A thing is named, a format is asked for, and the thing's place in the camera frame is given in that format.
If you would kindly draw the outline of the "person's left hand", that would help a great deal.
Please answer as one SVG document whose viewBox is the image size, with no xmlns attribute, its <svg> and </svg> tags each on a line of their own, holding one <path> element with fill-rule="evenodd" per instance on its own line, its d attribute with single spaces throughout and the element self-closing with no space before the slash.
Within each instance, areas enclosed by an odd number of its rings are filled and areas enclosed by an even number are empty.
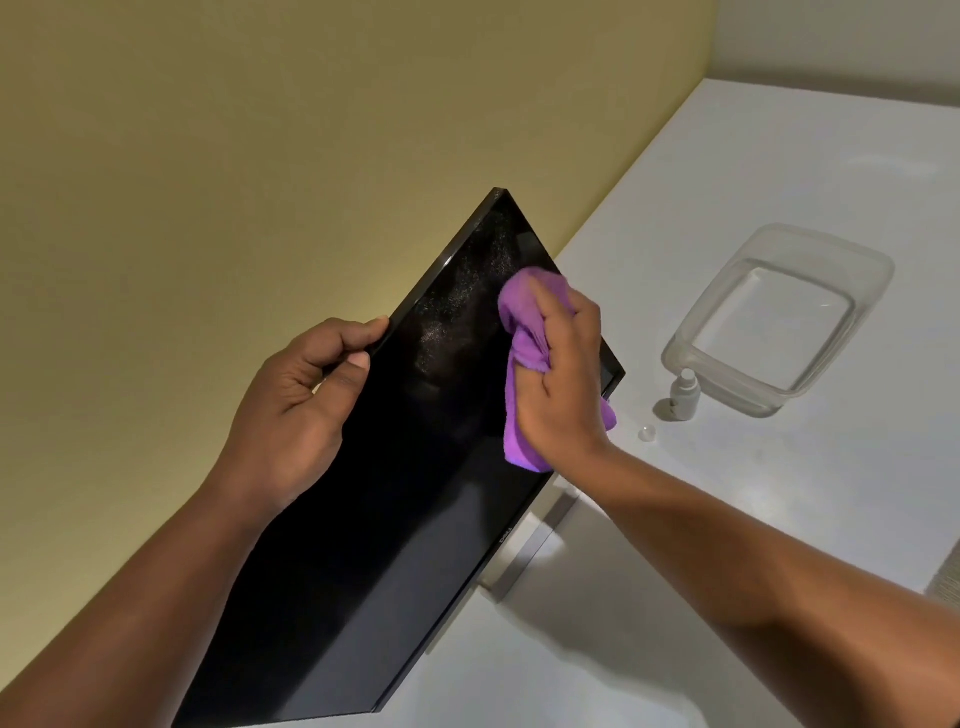
<svg viewBox="0 0 960 728">
<path fill-rule="evenodd" d="M 252 519 L 279 515 L 328 470 L 354 410 L 314 411 L 297 403 L 296 374 L 303 358 L 368 353 L 390 320 L 327 319 L 271 355 L 244 394 L 225 445 L 202 485 L 218 501 Z"/>
</svg>

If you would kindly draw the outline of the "person's right hand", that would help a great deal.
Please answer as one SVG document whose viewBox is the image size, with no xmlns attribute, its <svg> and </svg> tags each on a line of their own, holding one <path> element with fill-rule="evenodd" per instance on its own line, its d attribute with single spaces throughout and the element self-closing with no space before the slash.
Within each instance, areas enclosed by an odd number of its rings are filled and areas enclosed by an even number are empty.
<svg viewBox="0 0 960 728">
<path fill-rule="evenodd" d="M 550 367 L 516 366 L 517 423 L 552 470 L 585 487 L 613 451 L 600 406 L 601 310 L 575 290 L 566 294 L 569 309 L 540 280 L 528 286 L 543 320 Z"/>
</svg>

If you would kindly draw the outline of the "black monitor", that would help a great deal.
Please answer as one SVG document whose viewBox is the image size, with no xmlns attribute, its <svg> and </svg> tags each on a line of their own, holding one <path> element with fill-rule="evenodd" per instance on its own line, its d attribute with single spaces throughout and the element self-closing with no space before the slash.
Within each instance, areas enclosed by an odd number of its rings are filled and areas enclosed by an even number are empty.
<svg viewBox="0 0 960 728">
<path fill-rule="evenodd" d="M 329 470 L 246 559 L 173 728 L 381 711 L 551 473 L 505 458 L 498 296 L 558 273 L 493 188 L 390 316 Z"/>
</svg>

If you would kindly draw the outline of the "small white dropper bottle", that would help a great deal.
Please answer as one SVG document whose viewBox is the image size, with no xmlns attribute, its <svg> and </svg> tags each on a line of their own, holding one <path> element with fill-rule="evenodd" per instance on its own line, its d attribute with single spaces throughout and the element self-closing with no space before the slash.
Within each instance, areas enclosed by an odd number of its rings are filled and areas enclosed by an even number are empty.
<svg viewBox="0 0 960 728">
<path fill-rule="evenodd" d="M 668 410 L 672 421 L 691 421 L 697 413 L 701 394 L 697 373 L 690 368 L 682 369 L 672 383 L 668 397 Z"/>
</svg>

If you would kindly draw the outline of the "grey woven fabric object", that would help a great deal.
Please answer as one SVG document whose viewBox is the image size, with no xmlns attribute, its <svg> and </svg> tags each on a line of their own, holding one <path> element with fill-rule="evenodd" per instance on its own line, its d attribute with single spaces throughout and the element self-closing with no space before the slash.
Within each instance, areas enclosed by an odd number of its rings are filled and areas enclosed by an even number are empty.
<svg viewBox="0 0 960 728">
<path fill-rule="evenodd" d="M 925 594 L 930 599 L 960 611 L 960 539 L 938 568 Z"/>
</svg>

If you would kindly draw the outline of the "purple microfibre cloth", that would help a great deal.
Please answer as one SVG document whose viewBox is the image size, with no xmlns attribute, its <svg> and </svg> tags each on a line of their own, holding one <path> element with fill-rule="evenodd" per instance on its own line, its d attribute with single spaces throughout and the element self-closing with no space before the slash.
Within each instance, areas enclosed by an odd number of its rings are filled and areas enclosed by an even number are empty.
<svg viewBox="0 0 960 728">
<path fill-rule="evenodd" d="M 554 295 L 556 295 L 565 307 L 572 309 L 568 300 L 568 291 L 574 290 L 570 287 L 565 277 L 558 273 L 552 273 L 540 268 L 527 268 L 514 275 L 503 287 L 499 299 L 498 310 L 501 323 L 507 333 L 510 335 L 510 350 L 508 354 L 507 374 L 506 374 L 506 424 L 503 436 L 504 454 L 510 464 L 523 469 L 547 473 L 557 471 L 552 469 L 541 455 L 538 455 L 534 448 L 527 442 L 520 430 L 518 416 L 518 401 L 515 397 L 515 322 L 516 321 L 544 321 L 538 308 L 535 297 L 529 289 L 530 280 L 541 281 Z M 602 373 L 601 373 L 601 350 L 599 372 L 601 382 L 599 385 L 601 399 L 600 407 L 602 421 L 606 433 L 617 425 L 617 417 L 612 408 L 602 397 Z M 584 487 L 588 487 L 595 480 L 595 474 L 587 481 Z"/>
</svg>

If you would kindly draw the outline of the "clear plastic container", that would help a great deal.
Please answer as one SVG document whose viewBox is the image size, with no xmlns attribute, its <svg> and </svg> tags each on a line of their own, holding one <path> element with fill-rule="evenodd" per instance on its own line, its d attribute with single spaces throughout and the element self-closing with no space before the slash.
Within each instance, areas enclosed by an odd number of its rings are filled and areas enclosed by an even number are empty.
<svg viewBox="0 0 960 728">
<path fill-rule="evenodd" d="M 702 292 L 661 361 L 703 395 L 755 419 L 803 396 L 891 285 L 886 253 L 792 224 L 759 228 Z"/>
</svg>

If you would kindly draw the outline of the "person's right forearm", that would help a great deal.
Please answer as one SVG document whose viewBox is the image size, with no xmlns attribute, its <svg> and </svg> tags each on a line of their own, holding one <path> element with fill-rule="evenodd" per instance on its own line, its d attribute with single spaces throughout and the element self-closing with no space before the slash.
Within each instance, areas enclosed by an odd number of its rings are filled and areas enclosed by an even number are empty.
<svg viewBox="0 0 960 728">
<path fill-rule="evenodd" d="M 803 728 L 960 728 L 960 612 L 606 441 L 549 457 Z"/>
</svg>

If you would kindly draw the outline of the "silver monitor stand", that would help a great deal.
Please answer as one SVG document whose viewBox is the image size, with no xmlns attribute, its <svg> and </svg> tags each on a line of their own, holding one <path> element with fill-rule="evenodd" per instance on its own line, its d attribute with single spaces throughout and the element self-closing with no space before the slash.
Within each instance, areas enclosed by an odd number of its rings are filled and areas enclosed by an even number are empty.
<svg viewBox="0 0 960 728">
<path fill-rule="evenodd" d="M 478 588 L 493 603 L 504 601 L 526 569 L 578 503 L 580 491 L 553 474 L 504 536 L 481 572 Z"/>
</svg>

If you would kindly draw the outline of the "person's left forearm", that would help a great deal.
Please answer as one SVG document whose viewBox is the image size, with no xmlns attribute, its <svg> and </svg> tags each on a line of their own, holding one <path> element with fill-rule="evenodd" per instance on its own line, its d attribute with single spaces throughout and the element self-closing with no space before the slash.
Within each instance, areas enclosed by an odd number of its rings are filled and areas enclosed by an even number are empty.
<svg viewBox="0 0 960 728">
<path fill-rule="evenodd" d="M 0 728 L 172 728 L 243 565 L 285 507 L 205 482 L 2 690 Z"/>
</svg>

